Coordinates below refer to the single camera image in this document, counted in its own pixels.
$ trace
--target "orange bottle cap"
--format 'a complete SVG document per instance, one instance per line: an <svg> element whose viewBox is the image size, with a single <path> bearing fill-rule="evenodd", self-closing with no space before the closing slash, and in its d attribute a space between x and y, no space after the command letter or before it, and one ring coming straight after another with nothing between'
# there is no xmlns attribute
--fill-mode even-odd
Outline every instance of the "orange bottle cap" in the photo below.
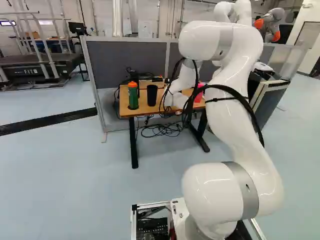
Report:
<svg viewBox="0 0 320 240"><path fill-rule="evenodd" d="M128 87L129 88L137 88L138 84L135 81L131 81L128 83Z"/></svg>

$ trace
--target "pink object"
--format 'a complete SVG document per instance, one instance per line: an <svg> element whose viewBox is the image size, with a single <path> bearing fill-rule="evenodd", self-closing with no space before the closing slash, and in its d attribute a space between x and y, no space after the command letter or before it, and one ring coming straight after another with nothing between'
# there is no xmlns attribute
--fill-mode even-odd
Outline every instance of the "pink object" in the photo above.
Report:
<svg viewBox="0 0 320 240"><path fill-rule="evenodd" d="M201 88L203 87L204 84L203 83L198 83L198 88ZM203 92L200 92L194 99L194 102L195 103L200 103L201 102L201 99L202 99L202 95L203 95Z"/></svg>

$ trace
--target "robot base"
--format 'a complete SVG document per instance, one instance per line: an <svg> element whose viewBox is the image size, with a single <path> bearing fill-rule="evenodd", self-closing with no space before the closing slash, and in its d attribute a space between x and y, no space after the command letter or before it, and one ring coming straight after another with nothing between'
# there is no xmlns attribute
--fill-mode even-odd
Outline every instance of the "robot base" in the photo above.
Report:
<svg viewBox="0 0 320 240"><path fill-rule="evenodd" d="M178 240L224 240L220 234L212 239L204 235L202 231L198 228L196 222L189 215L185 199L183 197L173 199L170 202L172 209L172 219L174 223L175 234ZM216 226L215 230L217 233L229 233L232 234L235 230L237 222L228 222L224 224L219 224Z"/></svg>
<svg viewBox="0 0 320 240"><path fill-rule="evenodd" d="M151 218L159 219L159 217L167 217L168 228L174 225L174 233L171 235L171 240L208 240L206 236L199 234L197 226L189 216L189 211L186 207L183 197L175 198L171 201L150 202L144 204L134 204L131 206L131 240L140 240L139 237L139 213L144 211L154 211L155 214L150 215ZM248 219L245 221L238 221L235 231L226 238L226 240L267 240L261 231L256 220Z"/></svg>

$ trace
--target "wooden tabletop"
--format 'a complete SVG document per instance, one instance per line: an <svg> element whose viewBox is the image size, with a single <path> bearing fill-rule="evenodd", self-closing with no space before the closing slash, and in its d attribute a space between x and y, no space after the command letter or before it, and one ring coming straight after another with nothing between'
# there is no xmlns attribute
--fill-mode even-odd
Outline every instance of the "wooden tabletop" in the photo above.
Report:
<svg viewBox="0 0 320 240"><path fill-rule="evenodd" d="M123 118L128 117L136 117L136 116L147 116L151 114L158 114L159 113L159 104L162 98L162 95L164 93L163 88L158 88L158 92L156 95L156 104L155 106L148 106L147 102L147 90L146 89L140 89L140 98L139 98L139 108L136 110L130 110L128 108L129 106L129 95L128 95L128 85L121 85L120 86L120 93L119 93L119 100L120 100L120 116ZM193 89L186 89L182 91L182 94L186 96L190 96ZM202 99L201 102L197 103L195 102L193 104L194 109L203 109L205 107L205 100ZM179 110L176 107L172 107L171 112L175 112Z"/></svg>

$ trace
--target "green bottle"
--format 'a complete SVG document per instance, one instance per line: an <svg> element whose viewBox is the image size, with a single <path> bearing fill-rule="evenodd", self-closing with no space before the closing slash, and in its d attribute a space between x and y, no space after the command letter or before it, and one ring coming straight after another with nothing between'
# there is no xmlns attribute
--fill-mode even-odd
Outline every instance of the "green bottle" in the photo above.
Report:
<svg viewBox="0 0 320 240"><path fill-rule="evenodd" d="M134 81L128 83L128 93L129 93L129 106L130 110L135 110L139 108L138 102L138 84Z"/></svg>

